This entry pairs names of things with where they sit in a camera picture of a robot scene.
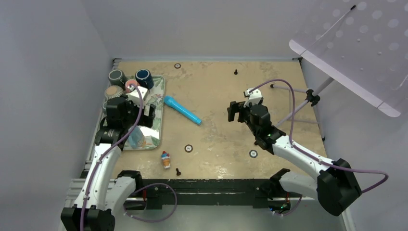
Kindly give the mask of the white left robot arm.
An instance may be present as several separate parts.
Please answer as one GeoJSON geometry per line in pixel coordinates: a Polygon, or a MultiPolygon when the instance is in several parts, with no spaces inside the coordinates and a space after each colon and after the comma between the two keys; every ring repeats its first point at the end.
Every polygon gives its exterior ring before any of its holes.
{"type": "Polygon", "coordinates": [[[130,131],[137,125],[151,127],[155,110],[154,104],[139,106],[126,97],[107,101],[106,115],[95,136],[93,160],[84,185],[73,205],[61,212],[66,230],[112,231],[126,197],[142,194],[143,183],[138,171],[127,171],[115,180],[111,176],[130,131]]]}

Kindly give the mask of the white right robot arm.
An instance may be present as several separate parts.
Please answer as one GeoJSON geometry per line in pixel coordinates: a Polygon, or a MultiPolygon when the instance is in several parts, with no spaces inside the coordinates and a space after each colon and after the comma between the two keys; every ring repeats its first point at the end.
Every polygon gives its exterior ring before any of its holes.
{"type": "Polygon", "coordinates": [[[290,142],[289,135],[272,125],[266,106],[251,104],[245,107],[244,102],[232,101],[227,112],[229,122],[238,115],[238,122],[248,126],[255,137],[255,145],[291,162],[307,173],[307,176],[298,176],[285,171],[270,183],[274,195],[294,192],[316,199],[333,216],[342,214],[362,195],[359,183],[347,161],[333,161],[315,153],[302,153],[299,144],[290,142]]]}

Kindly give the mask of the light blue mug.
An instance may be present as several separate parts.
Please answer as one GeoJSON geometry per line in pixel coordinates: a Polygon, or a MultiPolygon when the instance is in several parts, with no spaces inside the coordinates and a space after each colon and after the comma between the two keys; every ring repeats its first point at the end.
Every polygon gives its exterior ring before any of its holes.
{"type": "Polygon", "coordinates": [[[144,142],[145,137],[139,126],[132,126],[129,131],[127,142],[132,149],[137,149],[144,142]]]}

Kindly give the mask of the striped ribbed mug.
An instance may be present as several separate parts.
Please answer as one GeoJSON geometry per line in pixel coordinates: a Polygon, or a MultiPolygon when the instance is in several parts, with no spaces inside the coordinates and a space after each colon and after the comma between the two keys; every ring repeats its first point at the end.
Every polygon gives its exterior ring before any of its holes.
{"type": "Polygon", "coordinates": [[[110,99],[120,97],[123,94],[124,90],[122,89],[122,87],[118,85],[111,85],[104,92],[104,100],[108,101],[110,99]]]}

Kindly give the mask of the dark grey-green mug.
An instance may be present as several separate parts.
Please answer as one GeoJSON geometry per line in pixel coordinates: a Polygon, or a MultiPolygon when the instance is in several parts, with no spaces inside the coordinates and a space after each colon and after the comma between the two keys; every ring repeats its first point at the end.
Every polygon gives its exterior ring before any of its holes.
{"type": "Polygon", "coordinates": [[[123,89],[125,88],[125,83],[128,80],[124,72],[119,69],[112,70],[108,74],[108,79],[111,85],[120,86],[123,89]]]}

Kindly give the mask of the pink mug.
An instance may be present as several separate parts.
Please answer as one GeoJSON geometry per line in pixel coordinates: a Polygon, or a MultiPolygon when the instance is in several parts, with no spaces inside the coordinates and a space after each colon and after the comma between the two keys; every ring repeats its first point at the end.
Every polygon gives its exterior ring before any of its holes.
{"type": "Polygon", "coordinates": [[[126,83],[125,83],[126,93],[131,93],[131,92],[134,91],[138,86],[139,86],[139,83],[137,82],[137,80],[135,80],[135,79],[129,79],[129,80],[126,81],[126,83]]]}

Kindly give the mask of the navy blue mug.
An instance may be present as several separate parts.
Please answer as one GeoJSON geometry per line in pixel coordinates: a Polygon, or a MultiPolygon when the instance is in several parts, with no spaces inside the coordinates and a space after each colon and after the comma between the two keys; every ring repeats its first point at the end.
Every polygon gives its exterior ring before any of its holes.
{"type": "Polygon", "coordinates": [[[152,74],[147,69],[140,69],[135,73],[135,79],[140,86],[147,88],[148,90],[154,87],[154,80],[152,74]]]}

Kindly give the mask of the grey-blue mug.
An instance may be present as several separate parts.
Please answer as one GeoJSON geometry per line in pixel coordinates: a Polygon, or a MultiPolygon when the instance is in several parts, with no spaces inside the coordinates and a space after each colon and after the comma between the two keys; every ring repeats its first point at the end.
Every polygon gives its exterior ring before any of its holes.
{"type": "Polygon", "coordinates": [[[102,113],[105,115],[107,113],[107,101],[102,104],[102,113]]]}

